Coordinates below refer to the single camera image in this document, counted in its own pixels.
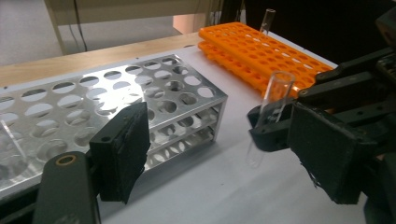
metal plate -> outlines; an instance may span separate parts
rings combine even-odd
[[[146,169],[153,168],[214,140],[226,98],[176,55],[2,93],[0,119],[26,157],[18,174],[0,177],[0,198],[22,188],[21,183],[25,188],[37,182],[50,158],[66,151],[86,152],[110,119],[142,101],[148,103],[152,144]],[[0,146],[5,150],[7,142]]]

glass test tube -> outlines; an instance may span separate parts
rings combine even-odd
[[[293,74],[284,71],[275,71],[271,75],[267,90],[262,99],[259,119],[255,128],[279,121],[294,80],[295,76]],[[268,109],[266,107],[268,104],[273,104],[274,109]],[[264,151],[256,148],[252,140],[247,152],[247,164],[253,168],[259,167],[264,154]]]
[[[260,28],[260,33],[264,33],[265,35],[268,35],[268,32],[270,31],[271,28],[271,24],[274,20],[276,11],[271,9],[271,8],[267,8],[265,10],[265,15],[264,15],[264,19],[262,20],[262,27]]]
[[[0,120],[0,183],[26,169],[26,155],[3,120]]]

orange test tube rack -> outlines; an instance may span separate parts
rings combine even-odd
[[[209,60],[225,67],[242,78],[252,88],[265,94],[268,80],[274,71],[286,71],[296,76],[291,91],[312,86],[315,75],[332,68],[297,49],[260,33],[241,22],[230,22],[202,28],[198,44]]]

